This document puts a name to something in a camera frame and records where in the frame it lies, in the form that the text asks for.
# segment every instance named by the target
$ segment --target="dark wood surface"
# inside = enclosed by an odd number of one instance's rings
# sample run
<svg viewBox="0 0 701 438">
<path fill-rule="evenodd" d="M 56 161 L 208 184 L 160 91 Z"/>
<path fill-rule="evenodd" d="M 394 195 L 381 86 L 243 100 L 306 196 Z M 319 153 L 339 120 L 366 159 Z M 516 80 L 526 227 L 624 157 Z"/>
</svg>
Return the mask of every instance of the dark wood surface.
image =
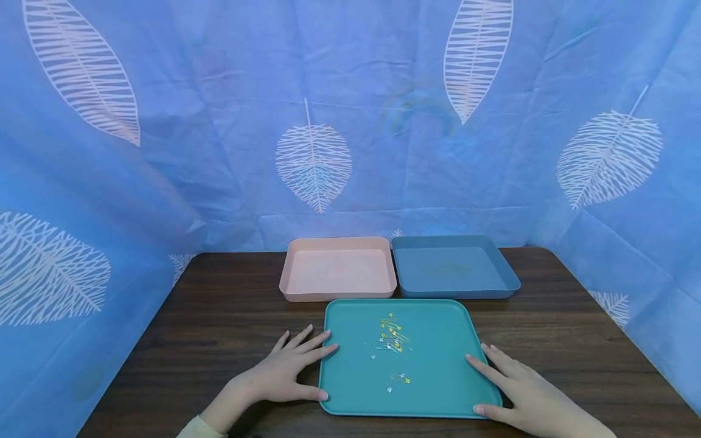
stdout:
<svg viewBox="0 0 701 438">
<path fill-rule="evenodd" d="M 464 301 L 479 337 L 530 364 L 623 437 L 701 437 L 701 420 L 550 252 L 503 249 L 522 281 L 508 301 Z M 175 437 L 286 330 L 323 326 L 326 303 L 288 303 L 285 255 L 203 254 L 187 268 L 81 438 Z M 318 365 L 300 376 L 318 381 Z M 525 437 L 475 420 L 344 418 L 317 403 L 259 404 L 232 437 Z"/>
</svg>

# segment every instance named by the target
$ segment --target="fabric backdrop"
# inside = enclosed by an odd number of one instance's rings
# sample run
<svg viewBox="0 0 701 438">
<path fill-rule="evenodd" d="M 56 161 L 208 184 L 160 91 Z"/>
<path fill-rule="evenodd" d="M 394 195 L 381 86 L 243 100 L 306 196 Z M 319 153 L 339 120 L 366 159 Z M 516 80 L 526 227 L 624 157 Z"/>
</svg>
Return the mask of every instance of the fabric backdrop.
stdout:
<svg viewBox="0 0 701 438">
<path fill-rule="evenodd" d="M 698 3 L 0 0 L 0 434 L 74 436 L 194 254 L 319 236 L 546 247 L 701 411 Z"/>
</svg>

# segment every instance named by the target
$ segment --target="pink tray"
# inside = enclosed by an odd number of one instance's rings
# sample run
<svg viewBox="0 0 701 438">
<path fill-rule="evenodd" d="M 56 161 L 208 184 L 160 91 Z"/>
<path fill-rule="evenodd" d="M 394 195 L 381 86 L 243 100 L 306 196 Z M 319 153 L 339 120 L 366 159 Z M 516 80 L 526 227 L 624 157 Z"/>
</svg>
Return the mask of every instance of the pink tray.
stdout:
<svg viewBox="0 0 701 438">
<path fill-rule="evenodd" d="M 389 298 L 396 288 L 390 245 L 383 238 L 293 240 L 280 279 L 288 301 Z"/>
</svg>

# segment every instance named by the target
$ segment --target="white leaf print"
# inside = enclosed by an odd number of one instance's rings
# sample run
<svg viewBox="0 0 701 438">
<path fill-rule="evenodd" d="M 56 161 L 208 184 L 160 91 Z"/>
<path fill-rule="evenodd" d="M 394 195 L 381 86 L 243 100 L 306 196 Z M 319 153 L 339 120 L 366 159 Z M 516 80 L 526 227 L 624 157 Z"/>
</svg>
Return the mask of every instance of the white leaf print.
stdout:
<svg viewBox="0 0 701 438">
<path fill-rule="evenodd" d="M 628 324 L 628 295 L 603 292 L 589 293 L 620 328 L 624 328 Z"/>
<path fill-rule="evenodd" d="M 572 137 L 557 162 L 557 181 L 573 210 L 618 198 L 639 187 L 655 168 L 662 134 L 650 119 L 602 113 Z"/>
<path fill-rule="evenodd" d="M 86 122 L 139 146 L 136 99 L 121 62 L 68 0 L 22 0 L 36 57 L 56 91 Z"/>
<path fill-rule="evenodd" d="M 322 214 L 346 187 L 353 164 L 343 137 L 326 124 L 312 125 L 306 99 L 304 107 L 306 126 L 285 131 L 275 164 L 295 196 Z"/>
<path fill-rule="evenodd" d="M 99 312 L 111 266 L 96 249 L 29 214 L 0 212 L 0 325 Z"/>
<path fill-rule="evenodd" d="M 180 279 L 180 276 L 185 272 L 185 268 L 190 264 L 190 261 L 195 258 L 195 254 L 171 254 L 170 260 L 172 260 L 175 266 L 175 271 L 173 273 L 173 286 Z"/>
<path fill-rule="evenodd" d="M 392 232 L 392 234 L 390 234 L 390 237 L 389 237 L 387 240 L 389 241 L 390 246 L 392 246 L 392 241 L 393 241 L 395 238 L 401 238 L 401 237 L 404 237 L 404 233 L 402 232 L 402 230 L 397 229 L 397 230 L 394 230 L 394 231 Z"/>
<path fill-rule="evenodd" d="M 512 0 L 462 0 L 443 59 L 443 82 L 463 124 L 489 91 L 509 44 Z"/>
</svg>

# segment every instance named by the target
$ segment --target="wrist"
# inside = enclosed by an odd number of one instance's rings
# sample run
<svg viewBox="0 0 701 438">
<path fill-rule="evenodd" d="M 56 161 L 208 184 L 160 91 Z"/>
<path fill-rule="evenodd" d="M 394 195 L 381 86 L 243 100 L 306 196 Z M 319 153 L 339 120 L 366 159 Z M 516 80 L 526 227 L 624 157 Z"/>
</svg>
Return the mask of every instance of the wrist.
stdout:
<svg viewBox="0 0 701 438">
<path fill-rule="evenodd" d="M 579 425 L 563 434 L 562 438 L 616 438 L 616 435 L 602 422 L 592 417 L 592 421 Z"/>
<path fill-rule="evenodd" d="M 226 434 L 256 401 L 247 379 L 232 378 L 200 414 L 200 418 L 219 434 Z"/>
<path fill-rule="evenodd" d="M 258 391 L 257 385 L 246 374 L 242 373 L 232 378 L 222 392 L 225 392 L 229 398 L 237 400 L 240 404 L 251 406 L 260 402 L 263 397 Z"/>
</svg>

